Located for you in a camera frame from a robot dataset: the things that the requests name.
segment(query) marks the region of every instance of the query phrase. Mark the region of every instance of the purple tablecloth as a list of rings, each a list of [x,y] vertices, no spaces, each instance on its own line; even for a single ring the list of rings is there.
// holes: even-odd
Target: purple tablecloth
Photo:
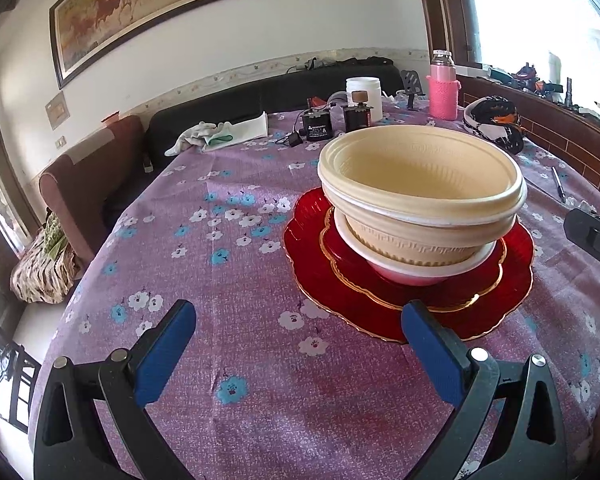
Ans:
[[[383,123],[426,124],[426,108],[384,104]],[[334,117],[341,112],[334,110]],[[409,346],[357,332],[298,290],[282,234],[299,196],[319,186],[324,143],[280,147],[297,112],[269,117],[269,139],[209,154],[189,150],[131,205],[82,279],[46,355],[31,427],[53,360],[102,360],[130,348],[175,300],[198,327],[148,413],[198,479],[403,478],[450,413]],[[436,121],[462,130],[461,121]],[[568,196],[600,193],[526,142],[521,211],[536,243],[529,297],[493,333],[472,342],[496,358],[548,357],[568,432],[570,463],[586,458],[600,402],[600,264],[564,237]],[[498,410],[488,419],[493,429]],[[108,413],[104,427],[135,472]],[[469,462],[486,448],[478,440]],[[477,463],[468,463],[467,468]]]

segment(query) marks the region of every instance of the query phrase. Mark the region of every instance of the window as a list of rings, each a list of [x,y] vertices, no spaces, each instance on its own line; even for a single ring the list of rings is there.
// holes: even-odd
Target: window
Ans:
[[[559,82],[573,79],[573,103],[598,110],[600,16],[589,0],[474,0],[481,61],[517,72],[526,62],[550,81],[550,58]]]

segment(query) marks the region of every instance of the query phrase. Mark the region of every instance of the beige bowl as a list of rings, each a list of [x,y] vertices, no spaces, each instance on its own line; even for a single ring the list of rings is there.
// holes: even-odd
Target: beige bowl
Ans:
[[[491,224],[458,227],[430,227],[402,222],[368,211],[343,200],[322,184],[337,210],[344,213],[356,238],[369,249],[396,262],[439,267],[463,262],[485,244],[508,233],[515,216]]]
[[[513,159],[469,134],[431,126],[378,126],[331,141],[320,179],[348,202],[434,227],[510,218],[526,200]]]

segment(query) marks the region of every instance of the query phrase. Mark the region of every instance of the white wall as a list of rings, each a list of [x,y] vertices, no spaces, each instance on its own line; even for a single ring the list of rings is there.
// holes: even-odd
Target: white wall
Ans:
[[[427,49],[421,0],[222,0],[139,34],[64,88],[71,113],[52,131],[45,104],[58,92],[49,40],[57,0],[18,0],[0,18],[0,126],[23,186],[110,113],[222,70],[365,46]]]

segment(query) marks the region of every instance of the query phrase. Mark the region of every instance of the brown chair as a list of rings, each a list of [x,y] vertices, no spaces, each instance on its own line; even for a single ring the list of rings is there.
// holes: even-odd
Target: brown chair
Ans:
[[[143,135],[140,119],[126,117],[68,149],[40,176],[40,194],[85,266],[109,235],[104,201],[142,164]]]

